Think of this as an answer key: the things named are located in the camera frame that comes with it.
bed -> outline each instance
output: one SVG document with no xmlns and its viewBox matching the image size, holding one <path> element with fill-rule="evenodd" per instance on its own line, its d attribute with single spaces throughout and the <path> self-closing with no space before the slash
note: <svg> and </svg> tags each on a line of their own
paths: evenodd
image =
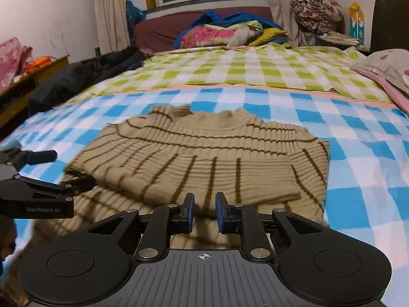
<svg viewBox="0 0 409 307">
<path fill-rule="evenodd" d="M 350 71 L 361 58 L 354 49 L 280 45 L 159 53 L 136 71 L 34 115 L 2 144 L 18 140 L 24 149 L 56 150 L 56 162 L 26 166 L 21 174 L 59 182 L 64 166 L 107 123 L 146 114 L 157 104 L 189 103 L 208 113 L 243 107 L 267 121 L 307 127 L 331 145 L 328 224 L 385 253 L 393 275 L 383 302 L 400 307 L 409 298 L 409 119 L 375 82 Z M 16 224 L 17 249 L 23 250 L 33 221 Z M 15 271 L 11 265 L 6 288 L 15 284 Z"/>
</svg>

sweater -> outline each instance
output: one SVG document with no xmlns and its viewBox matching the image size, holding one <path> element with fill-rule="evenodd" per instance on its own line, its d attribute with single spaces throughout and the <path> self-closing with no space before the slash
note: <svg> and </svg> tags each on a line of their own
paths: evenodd
<svg viewBox="0 0 409 307">
<path fill-rule="evenodd" d="M 154 106 L 148 115 L 107 125 L 66 167 L 93 175 L 97 186 L 75 198 L 74 218 L 36 221 L 27 248 L 128 208 L 146 214 L 181 204 L 188 192 L 196 197 L 193 232 L 173 236 L 171 248 L 240 245 L 239 236 L 218 233 L 217 192 L 230 204 L 261 213 L 283 207 L 323 223 L 328 151 L 329 143 L 306 128 L 265 122 L 242 108 L 193 113 L 189 105 Z M 19 291 L 12 282 L 6 288 Z"/>
</svg>

wooden desk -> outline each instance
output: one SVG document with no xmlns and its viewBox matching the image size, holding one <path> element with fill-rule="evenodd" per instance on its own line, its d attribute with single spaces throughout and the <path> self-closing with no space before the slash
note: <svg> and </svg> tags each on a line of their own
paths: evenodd
<svg viewBox="0 0 409 307">
<path fill-rule="evenodd" d="M 28 99 L 38 85 L 68 65 L 68 56 L 64 56 L 44 68 L 23 76 L 2 92 L 0 94 L 0 127 L 27 107 Z"/>
</svg>

orange bag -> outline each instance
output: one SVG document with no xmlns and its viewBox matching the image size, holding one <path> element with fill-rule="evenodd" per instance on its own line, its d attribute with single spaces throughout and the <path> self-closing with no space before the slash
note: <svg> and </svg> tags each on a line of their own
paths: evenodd
<svg viewBox="0 0 409 307">
<path fill-rule="evenodd" d="M 51 64 L 51 56 L 43 56 L 42 58 L 35 59 L 34 62 L 28 67 L 28 72 L 32 73 L 33 71 L 44 68 Z"/>
</svg>

metal screw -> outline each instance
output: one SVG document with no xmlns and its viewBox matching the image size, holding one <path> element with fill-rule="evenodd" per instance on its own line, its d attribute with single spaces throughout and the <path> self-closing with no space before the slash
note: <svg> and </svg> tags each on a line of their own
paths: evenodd
<svg viewBox="0 0 409 307">
<path fill-rule="evenodd" d="M 257 259 L 265 259 L 266 257 L 270 256 L 270 252 L 265 249 L 265 248 L 256 248 L 253 249 L 250 254 L 252 255 L 252 257 L 255 257 Z"/>
<path fill-rule="evenodd" d="M 143 257 L 144 259 L 151 259 L 157 256 L 159 253 L 156 249 L 153 248 L 145 248 L 139 251 L 139 256 Z"/>
</svg>

